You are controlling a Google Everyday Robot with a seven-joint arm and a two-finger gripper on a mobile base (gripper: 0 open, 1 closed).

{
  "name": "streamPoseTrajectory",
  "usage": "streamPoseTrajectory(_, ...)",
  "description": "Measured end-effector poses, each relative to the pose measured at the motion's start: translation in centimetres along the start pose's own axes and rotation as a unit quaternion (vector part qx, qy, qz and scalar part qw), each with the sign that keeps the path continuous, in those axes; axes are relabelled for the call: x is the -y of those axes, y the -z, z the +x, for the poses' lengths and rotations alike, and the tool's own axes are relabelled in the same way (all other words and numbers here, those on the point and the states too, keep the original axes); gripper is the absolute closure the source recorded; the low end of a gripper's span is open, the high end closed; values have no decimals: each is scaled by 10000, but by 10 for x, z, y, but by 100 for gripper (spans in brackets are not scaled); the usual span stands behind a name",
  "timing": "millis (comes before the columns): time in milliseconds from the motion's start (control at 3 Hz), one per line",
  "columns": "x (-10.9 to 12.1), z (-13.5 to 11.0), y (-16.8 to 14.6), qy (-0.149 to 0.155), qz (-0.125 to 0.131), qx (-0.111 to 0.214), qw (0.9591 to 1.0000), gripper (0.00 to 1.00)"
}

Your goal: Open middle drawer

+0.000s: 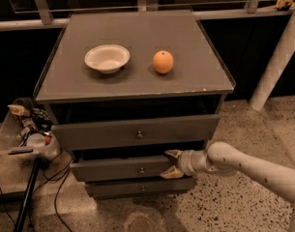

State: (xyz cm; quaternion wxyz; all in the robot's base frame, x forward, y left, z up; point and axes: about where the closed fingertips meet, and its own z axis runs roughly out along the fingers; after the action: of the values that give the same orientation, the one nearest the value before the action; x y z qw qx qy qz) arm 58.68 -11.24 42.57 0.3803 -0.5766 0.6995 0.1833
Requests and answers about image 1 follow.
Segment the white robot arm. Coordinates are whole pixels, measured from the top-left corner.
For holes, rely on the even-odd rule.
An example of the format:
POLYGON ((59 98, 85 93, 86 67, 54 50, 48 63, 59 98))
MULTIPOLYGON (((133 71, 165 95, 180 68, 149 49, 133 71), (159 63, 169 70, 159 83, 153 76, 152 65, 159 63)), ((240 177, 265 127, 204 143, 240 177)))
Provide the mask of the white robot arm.
POLYGON ((288 232, 295 232, 295 169, 244 154, 225 142, 216 142, 201 151, 167 150, 176 163, 160 174, 165 179, 184 175, 196 177, 200 172, 233 176, 237 171, 293 205, 288 232))

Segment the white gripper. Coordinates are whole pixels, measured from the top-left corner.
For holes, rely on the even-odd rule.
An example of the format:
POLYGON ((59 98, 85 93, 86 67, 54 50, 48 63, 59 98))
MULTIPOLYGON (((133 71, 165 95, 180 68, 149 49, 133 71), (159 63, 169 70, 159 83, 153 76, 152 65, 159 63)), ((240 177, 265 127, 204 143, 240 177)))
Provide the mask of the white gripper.
POLYGON ((181 151, 178 149, 166 150, 164 152, 167 156, 178 159, 178 167, 175 165, 169 167, 163 173, 160 174, 161 177, 165 179, 179 179, 186 174, 187 176, 196 177, 197 173, 192 167, 192 155, 194 150, 181 151))

